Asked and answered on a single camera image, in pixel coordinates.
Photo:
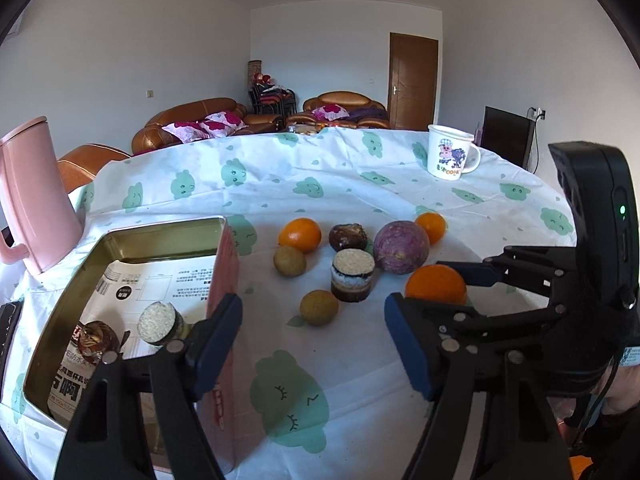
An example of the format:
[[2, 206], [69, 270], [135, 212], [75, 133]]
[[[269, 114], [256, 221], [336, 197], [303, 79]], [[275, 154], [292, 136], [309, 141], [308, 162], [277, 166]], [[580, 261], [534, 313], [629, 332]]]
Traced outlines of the person's hand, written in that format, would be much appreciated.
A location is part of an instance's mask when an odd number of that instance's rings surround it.
[[623, 414], [639, 404], [640, 370], [636, 366], [619, 367], [612, 385], [605, 393], [603, 415]]

